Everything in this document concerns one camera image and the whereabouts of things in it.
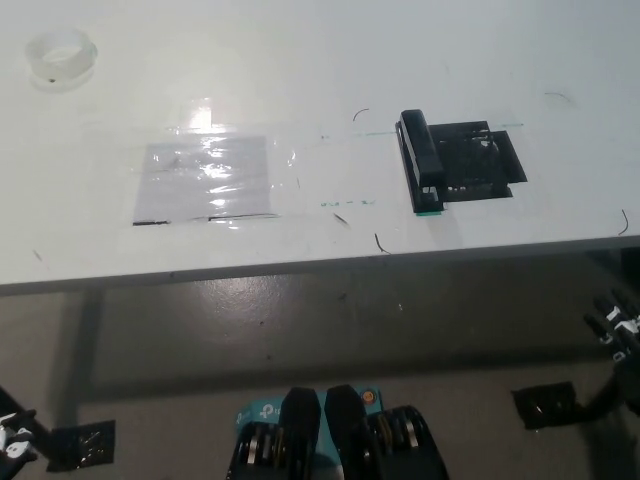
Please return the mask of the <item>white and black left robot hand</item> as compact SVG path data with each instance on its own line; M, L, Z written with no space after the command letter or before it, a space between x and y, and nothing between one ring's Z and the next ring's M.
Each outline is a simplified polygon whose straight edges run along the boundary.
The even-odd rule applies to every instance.
M31 462L37 459L32 446L35 439L33 422L36 411L13 412L1 417L1 459Z

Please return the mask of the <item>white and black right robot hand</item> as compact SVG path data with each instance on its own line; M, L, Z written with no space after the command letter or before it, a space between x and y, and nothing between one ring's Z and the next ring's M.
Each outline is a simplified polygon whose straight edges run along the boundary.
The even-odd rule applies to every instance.
M606 348L616 368L639 372L639 306L622 290L593 298L594 313L584 323Z

